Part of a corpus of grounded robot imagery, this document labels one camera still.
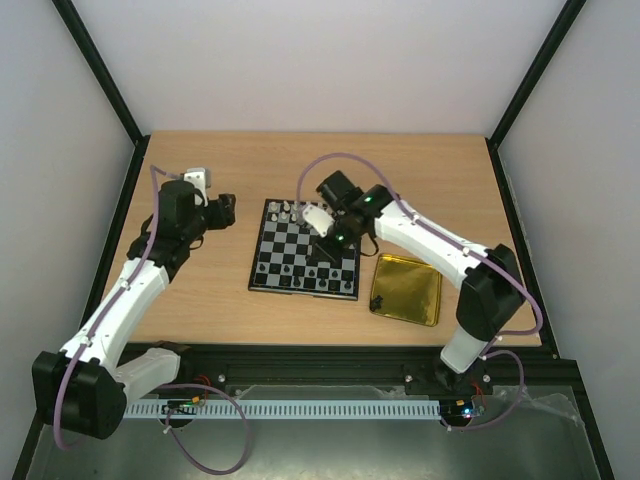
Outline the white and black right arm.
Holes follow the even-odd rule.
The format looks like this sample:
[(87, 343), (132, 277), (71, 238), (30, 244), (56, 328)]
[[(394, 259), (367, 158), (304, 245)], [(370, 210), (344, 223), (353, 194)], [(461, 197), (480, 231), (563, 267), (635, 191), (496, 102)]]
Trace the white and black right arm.
[(341, 171), (316, 189), (328, 208), (306, 206), (303, 220), (318, 234), (311, 256), (338, 263), (364, 235), (394, 244), (431, 265), (459, 291), (458, 325), (434, 362), (433, 377), (445, 390), (460, 390), (471, 367), (524, 303), (514, 252), (488, 248), (428, 220), (387, 186), (363, 191)]

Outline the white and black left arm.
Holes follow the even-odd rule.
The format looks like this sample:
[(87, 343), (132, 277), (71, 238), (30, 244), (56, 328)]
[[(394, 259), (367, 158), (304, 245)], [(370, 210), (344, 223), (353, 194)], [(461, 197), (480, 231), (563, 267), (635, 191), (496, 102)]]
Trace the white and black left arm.
[(174, 381), (181, 352), (150, 348), (119, 362), (125, 346), (154, 300), (190, 258), (209, 230), (235, 222), (236, 197), (206, 195), (197, 178), (170, 180), (157, 188), (154, 211), (131, 243), (121, 273), (82, 328), (57, 353), (41, 352), (32, 365), (36, 411), (43, 423), (97, 439), (111, 436), (126, 408)]

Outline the white chess piece row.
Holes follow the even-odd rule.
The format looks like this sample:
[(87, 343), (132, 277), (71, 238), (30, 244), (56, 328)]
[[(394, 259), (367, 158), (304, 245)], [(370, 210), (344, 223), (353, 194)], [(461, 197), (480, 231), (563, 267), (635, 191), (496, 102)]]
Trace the white chess piece row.
[(297, 223), (302, 225), (304, 202), (288, 200), (268, 200), (266, 203), (266, 219), (271, 222)]

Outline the black and grey chessboard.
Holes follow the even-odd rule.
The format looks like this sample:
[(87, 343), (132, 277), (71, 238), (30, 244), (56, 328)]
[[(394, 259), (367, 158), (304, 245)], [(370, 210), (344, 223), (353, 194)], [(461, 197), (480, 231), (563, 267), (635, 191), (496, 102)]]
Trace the black and grey chessboard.
[[(360, 279), (360, 245), (352, 246), (342, 259), (342, 263), (334, 266), (327, 262), (315, 262), (307, 259), (310, 245), (317, 237), (317, 232), (306, 224), (271, 222), (266, 219), (268, 200), (264, 202), (261, 224), (256, 248), (249, 275), (248, 289), (279, 294), (300, 294), (314, 297), (333, 298), (356, 301), (359, 296)], [(259, 264), (265, 264), (266, 272), (258, 271)], [(283, 266), (289, 265), (291, 272), (282, 272)], [(316, 277), (309, 277), (309, 270), (316, 269)], [(339, 278), (331, 278), (331, 270), (339, 271)], [(295, 288), (294, 278), (302, 278), (302, 287)], [(327, 281), (327, 289), (319, 289), (319, 280)], [(342, 288), (345, 282), (352, 283), (352, 291), (345, 293)]]

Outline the black knight in tray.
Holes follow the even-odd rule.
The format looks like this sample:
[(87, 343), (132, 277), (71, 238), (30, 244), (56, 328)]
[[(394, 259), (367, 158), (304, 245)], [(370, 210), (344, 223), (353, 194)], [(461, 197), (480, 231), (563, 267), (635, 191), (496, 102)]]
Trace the black knight in tray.
[(370, 310), (376, 311), (380, 309), (382, 307), (382, 302), (383, 302), (383, 297), (380, 295), (377, 295), (370, 301), (370, 304), (369, 304)]

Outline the gold rectangular tray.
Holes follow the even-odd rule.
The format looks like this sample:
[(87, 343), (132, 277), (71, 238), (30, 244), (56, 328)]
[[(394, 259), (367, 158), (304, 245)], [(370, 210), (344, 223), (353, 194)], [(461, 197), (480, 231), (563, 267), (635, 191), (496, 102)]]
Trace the gold rectangular tray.
[(380, 254), (373, 276), (370, 301), (380, 295), (375, 315), (435, 327), (439, 322), (443, 276), (418, 259)]

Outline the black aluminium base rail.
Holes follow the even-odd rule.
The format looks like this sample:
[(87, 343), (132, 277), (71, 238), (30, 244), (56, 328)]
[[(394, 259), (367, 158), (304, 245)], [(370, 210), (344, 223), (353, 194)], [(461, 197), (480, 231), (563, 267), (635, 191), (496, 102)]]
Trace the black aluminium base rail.
[(273, 385), (404, 386), (410, 395), (467, 396), (479, 386), (518, 384), (508, 354), (478, 360), (471, 371), (453, 374), (436, 347), (317, 347), (195, 345), (194, 368), (229, 387)]

